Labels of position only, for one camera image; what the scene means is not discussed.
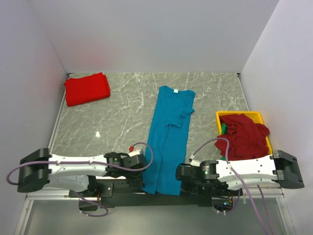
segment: blue garment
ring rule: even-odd
[[[195,93],[191,90],[178,91],[167,86],[159,88],[148,138],[154,161],[143,172],[144,191],[179,195],[181,181],[176,180],[175,172],[185,159],[194,98]],[[148,148],[145,157],[149,162],[151,152]]]

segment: red cloth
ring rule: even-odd
[[[218,137],[224,137],[230,142],[229,160],[256,159],[268,154],[265,137],[269,134],[269,129],[266,126],[254,123],[244,114],[220,116],[220,120],[221,124],[226,124],[227,134]],[[221,155],[225,156],[226,142],[219,140],[215,146],[221,150]]]
[[[70,78],[64,85],[68,106],[108,98],[111,95],[107,77],[101,72],[82,78]]]

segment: yellow bin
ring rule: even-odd
[[[254,123],[264,124],[261,114],[257,111],[217,111],[216,112],[216,124],[219,129],[219,133],[222,133],[220,116],[229,115],[229,114],[244,114],[247,117],[251,118]],[[268,146],[268,154],[272,154],[272,147],[269,143],[269,139],[266,136],[266,144]]]

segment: gray marble surface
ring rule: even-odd
[[[91,73],[71,74],[83,77]],[[206,140],[218,135],[216,112],[247,111],[235,73],[106,73],[110,98],[68,107],[66,102],[54,135],[51,152],[64,156],[94,156],[110,151],[128,152],[130,145],[146,142],[157,102],[158,88],[193,90],[186,159]],[[208,144],[195,159],[219,159],[219,150]]]

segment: wall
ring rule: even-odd
[[[278,0],[28,0],[67,72],[241,72]]]
[[[0,1],[0,32],[0,233],[10,235],[25,195],[5,176],[47,146],[66,74],[25,0]]]
[[[313,1],[280,0],[240,76],[270,141],[298,158],[304,189],[284,190],[297,234],[312,234]]]

